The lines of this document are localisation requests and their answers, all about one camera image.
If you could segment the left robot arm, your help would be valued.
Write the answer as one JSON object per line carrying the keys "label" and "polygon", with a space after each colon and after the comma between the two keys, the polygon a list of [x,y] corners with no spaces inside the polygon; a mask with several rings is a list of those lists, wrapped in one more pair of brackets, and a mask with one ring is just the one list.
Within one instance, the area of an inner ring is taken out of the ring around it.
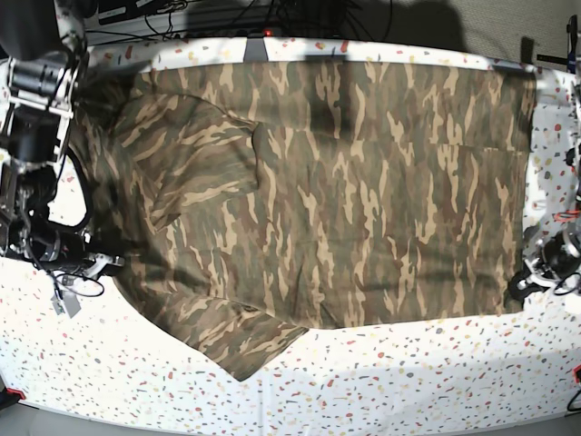
{"label": "left robot arm", "polygon": [[575,209],[559,213],[566,226],[548,240],[540,240],[534,253],[508,284],[510,297],[518,302],[536,292],[555,296],[580,294],[580,144],[566,153],[566,164],[576,171]]}

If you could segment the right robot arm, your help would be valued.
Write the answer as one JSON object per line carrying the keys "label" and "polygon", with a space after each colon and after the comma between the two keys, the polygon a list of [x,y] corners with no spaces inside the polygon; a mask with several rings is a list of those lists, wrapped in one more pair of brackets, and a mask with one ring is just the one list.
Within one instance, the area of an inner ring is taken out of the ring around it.
{"label": "right robot arm", "polygon": [[[30,263],[54,287],[59,314],[74,317],[86,284],[112,275],[123,258],[99,252],[88,223],[93,201],[79,159],[69,148],[77,95],[89,53],[84,19],[95,1],[4,1],[1,4],[1,254]],[[79,177],[85,215],[75,225],[50,218],[64,165]]]}

